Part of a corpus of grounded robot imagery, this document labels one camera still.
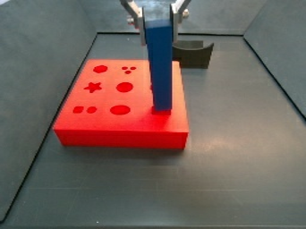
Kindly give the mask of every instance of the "hole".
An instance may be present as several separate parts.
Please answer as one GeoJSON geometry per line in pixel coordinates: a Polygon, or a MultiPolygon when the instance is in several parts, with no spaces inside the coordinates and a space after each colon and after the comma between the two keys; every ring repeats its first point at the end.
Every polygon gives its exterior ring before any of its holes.
{"type": "Polygon", "coordinates": [[[75,114],[80,114],[80,113],[83,113],[83,110],[84,110],[84,107],[83,107],[83,106],[76,106],[76,107],[73,108],[73,113],[75,113],[75,114]]]}
{"type": "Polygon", "coordinates": [[[121,82],[116,89],[119,92],[129,92],[132,90],[132,84],[128,82],[121,82]]]}
{"type": "Polygon", "coordinates": [[[107,70],[108,70],[108,67],[105,65],[99,65],[93,68],[93,72],[96,73],[105,72],[107,70]]]}
{"type": "Polygon", "coordinates": [[[171,115],[171,110],[156,111],[152,106],[152,115],[171,115]]]}
{"type": "Polygon", "coordinates": [[[96,111],[96,107],[95,107],[95,106],[89,106],[89,107],[87,108],[87,112],[88,112],[89,114],[92,114],[95,111],[96,111]]]}
{"type": "Polygon", "coordinates": [[[109,108],[109,112],[113,115],[125,115],[129,111],[131,111],[129,107],[124,105],[112,106],[109,108]]]}
{"type": "Polygon", "coordinates": [[[84,89],[88,89],[89,93],[93,93],[96,90],[101,89],[100,82],[97,82],[97,83],[89,82],[88,86],[84,89]]]}

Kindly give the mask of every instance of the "circular hole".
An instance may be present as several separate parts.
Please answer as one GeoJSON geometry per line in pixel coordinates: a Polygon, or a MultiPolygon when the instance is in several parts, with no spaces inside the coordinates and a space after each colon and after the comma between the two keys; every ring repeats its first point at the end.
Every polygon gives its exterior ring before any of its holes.
{"type": "Polygon", "coordinates": [[[129,107],[124,105],[112,106],[109,108],[109,112],[113,115],[125,115],[129,111],[131,111],[129,107]]]}
{"type": "Polygon", "coordinates": [[[84,110],[84,107],[83,107],[83,106],[76,106],[76,107],[73,108],[73,113],[75,113],[75,114],[80,114],[80,113],[83,113],[83,110],[84,110]]]}
{"type": "Polygon", "coordinates": [[[105,72],[107,70],[108,70],[108,67],[105,65],[99,65],[93,68],[93,72],[96,73],[105,72]]]}
{"type": "Polygon", "coordinates": [[[89,107],[87,108],[87,112],[88,112],[89,114],[92,114],[95,111],[96,111],[96,107],[95,107],[95,106],[89,106],[89,107]]]}
{"type": "Polygon", "coordinates": [[[116,89],[119,92],[129,92],[132,90],[132,84],[128,82],[121,82],[116,89]]]}

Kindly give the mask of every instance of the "gray wall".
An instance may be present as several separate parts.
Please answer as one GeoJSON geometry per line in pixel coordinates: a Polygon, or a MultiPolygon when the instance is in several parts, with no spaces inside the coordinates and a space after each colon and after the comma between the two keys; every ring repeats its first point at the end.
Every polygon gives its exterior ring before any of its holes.
{"type": "Polygon", "coordinates": [[[244,38],[306,115],[306,1],[268,0],[244,38]]]}
{"type": "MultiPolygon", "coordinates": [[[[145,8],[145,19],[163,18],[175,0],[135,0],[145,8]]],[[[243,35],[266,0],[192,0],[189,17],[179,32],[243,35]]],[[[81,0],[97,32],[136,32],[125,22],[127,13],[119,0],[81,0]]]]}
{"type": "Polygon", "coordinates": [[[0,5],[0,221],[95,36],[75,0],[0,5]]]}

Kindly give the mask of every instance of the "star-shaped hole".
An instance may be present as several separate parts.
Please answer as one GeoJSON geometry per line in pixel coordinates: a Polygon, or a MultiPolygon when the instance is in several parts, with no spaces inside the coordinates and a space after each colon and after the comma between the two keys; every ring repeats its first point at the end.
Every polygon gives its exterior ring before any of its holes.
{"type": "Polygon", "coordinates": [[[89,93],[93,93],[96,90],[101,89],[100,82],[97,83],[89,82],[88,86],[84,89],[88,89],[89,93]]]}

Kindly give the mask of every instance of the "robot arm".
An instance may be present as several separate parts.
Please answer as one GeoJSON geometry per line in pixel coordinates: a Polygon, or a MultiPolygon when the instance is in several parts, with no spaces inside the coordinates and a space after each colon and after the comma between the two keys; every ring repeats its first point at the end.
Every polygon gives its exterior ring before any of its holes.
{"type": "MultiPolygon", "coordinates": [[[[177,25],[181,23],[183,19],[188,16],[187,5],[191,0],[176,0],[173,4],[169,4],[169,17],[172,22],[173,30],[173,42],[176,42],[177,37],[177,25]]],[[[128,24],[132,24],[135,29],[139,29],[141,45],[145,46],[145,32],[144,32],[144,15],[143,8],[136,5],[133,0],[120,0],[125,11],[128,12],[128,24]]]]}

